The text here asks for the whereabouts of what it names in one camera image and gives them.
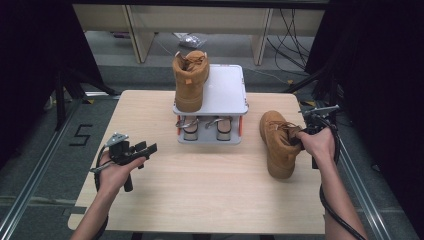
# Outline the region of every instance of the aluminum rail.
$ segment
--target aluminum rail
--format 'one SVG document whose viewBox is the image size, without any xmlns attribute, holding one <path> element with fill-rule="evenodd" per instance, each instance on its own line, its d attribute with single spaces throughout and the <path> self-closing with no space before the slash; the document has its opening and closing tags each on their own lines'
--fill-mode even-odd
<svg viewBox="0 0 424 240">
<path fill-rule="evenodd" d="M 340 159 L 339 162 L 342 164 L 346 170 L 347 177 L 349 182 L 352 184 L 352 188 L 358 197 L 358 200 L 364 210 L 364 213 L 370 223 L 370 226 L 374 232 L 376 239 L 388 240 L 392 239 L 390 236 L 386 224 L 380 213 L 378 212 L 377 207 L 372 201 L 368 190 L 366 189 L 364 183 L 359 177 L 358 171 L 356 170 L 355 164 L 350 158 L 343 141 L 340 140 L 341 149 L 340 149 Z"/>
<path fill-rule="evenodd" d="M 52 139 L 41 155 L 40 160 L 25 183 L 25 186 L 19 193 L 12 207 L 9 209 L 6 217 L 3 219 L 0 226 L 0 236 L 2 240 L 10 239 L 13 232 L 15 231 L 16 226 L 18 225 L 29 201 L 31 200 L 31 196 L 43 178 L 44 173 L 46 172 L 52 157 L 68 128 L 69 122 L 71 121 L 78 107 L 81 105 L 81 102 L 81 99 L 74 99 L 74 101 L 70 104 L 66 121 L 63 123 L 59 130 L 54 132 Z"/>
</svg>

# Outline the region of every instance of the hand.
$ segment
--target hand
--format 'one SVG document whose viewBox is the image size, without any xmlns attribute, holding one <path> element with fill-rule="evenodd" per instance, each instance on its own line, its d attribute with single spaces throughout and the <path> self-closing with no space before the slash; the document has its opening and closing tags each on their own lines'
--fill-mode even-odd
<svg viewBox="0 0 424 240">
<path fill-rule="evenodd" d="M 333 161 L 335 144 L 333 134 L 328 127 L 315 135 L 298 132 L 296 137 L 302 141 L 305 150 L 315 158 L 318 165 L 328 159 Z"/>
<path fill-rule="evenodd" d="M 100 160 L 100 165 L 109 161 L 109 151 L 105 151 Z M 100 189 L 99 191 L 106 191 L 114 194 L 118 194 L 119 189 L 127 181 L 128 175 L 131 171 L 141 166 L 146 161 L 145 157 L 139 157 L 127 165 L 111 164 L 109 167 L 103 169 L 100 172 Z"/>
</svg>

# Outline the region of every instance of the tan boot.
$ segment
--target tan boot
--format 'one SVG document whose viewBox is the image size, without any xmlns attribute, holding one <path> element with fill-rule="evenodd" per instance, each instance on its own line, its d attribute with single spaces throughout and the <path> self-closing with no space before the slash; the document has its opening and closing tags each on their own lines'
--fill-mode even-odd
<svg viewBox="0 0 424 240">
<path fill-rule="evenodd" d="M 287 179 L 293 174 L 301 144 L 292 146 L 289 137 L 301 130 L 277 111 L 268 111 L 262 116 L 259 131 L 267 146 L 268 172 L 272 177 Z"/>
<path fill-rule="evenodd" d="M 209 77 L 207 54 L 195 50 L 183 56 L 177 52 L 172 68 L 176 81 L 176 107 L 181 112 L 198 111 L 203 103 L 203 85 Z"/>
</svg>

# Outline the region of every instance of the black controller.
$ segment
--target black controller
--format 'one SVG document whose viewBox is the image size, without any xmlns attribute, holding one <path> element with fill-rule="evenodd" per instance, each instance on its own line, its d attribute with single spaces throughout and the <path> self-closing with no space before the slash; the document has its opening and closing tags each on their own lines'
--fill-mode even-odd
<svg viewBox="0 0 424 240">
<path fill-rule="evenodd" d="M 106 147 L 109 147 L 109 157 L 111 161 L 113 161 L 117 165 L 121 165 L 121 166 L 126 165 L 139 157 L 145 157 L 148 160 L 150 158 L 150 155 L 157 151 L 156 143 L 147 147 L 147 144 L 145 141 L 130 147 L 130 142 L 125 141 L 125 139 L 127 138 L 128 138 L 128 135 L 115 133 L 112 135 L 112 137 L 103 147 L 103 149 Z M 99 165 L 100 157 L 103 153 L 103 149 L 99 153 L 99 160 L 97 161 L 98 169 L 99 169 L 98 165 Z M 139 166 L 138 169 L 141 169 L 143 167 L 144 167 L 144 164 Z M 101 171 L 101 169 L 99 169 L 98 171 L 94 169 L 93 172 L 98 173 L 99 171 Z M 125 192 L 131 192 L 133 190 L 131 174 L 128 175 L 128 179 L 124 184 L 124 189 L 125 189 Z"/>
<path fill-rule="evenodd" d="M 337 127 L 331 124 L 327 118 L 329 117 L 329 113 L 338 109 L 339 106 L 336 105 L 333 107 L 315 108 L 313 110 L 303 112 L 303 117 L 306 123 L 306 128 L 303 131 L 310 135 L 319 133 L 325 127 L 330 127 L 332 131 L 337 131 Z M 318 165 L 313 157 L 312 168 L 318 169 Z"/>
</svg>

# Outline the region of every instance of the wooden tabletop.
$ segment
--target wooden tabletop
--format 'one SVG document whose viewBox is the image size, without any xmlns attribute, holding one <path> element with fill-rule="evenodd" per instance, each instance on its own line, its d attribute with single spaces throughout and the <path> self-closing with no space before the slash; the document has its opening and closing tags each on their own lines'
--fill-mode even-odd
<svg viewBox="0 0 424 240">
<path fill-rule="evenodd" d="M 102 140 L 128 134 L 131 145 L 157 143 L 144 169 L 131 174 L 134 190 L 122 189 L 109 213 L 108 230 L 133 232 L 324 234 L 318 170 L 302 151 L 291 178 L 272 178 L 259 121 L 268 110 L 304 126 L 292 94 L 247 93 L 238 145 L 190 145 L 177 141 L 175 91 L 125 91 Z M 76 207 L 89 207 L 96 194 L 88 172 Z M 82 214 L 72 214 L 75 229 Z"/>
</svg>

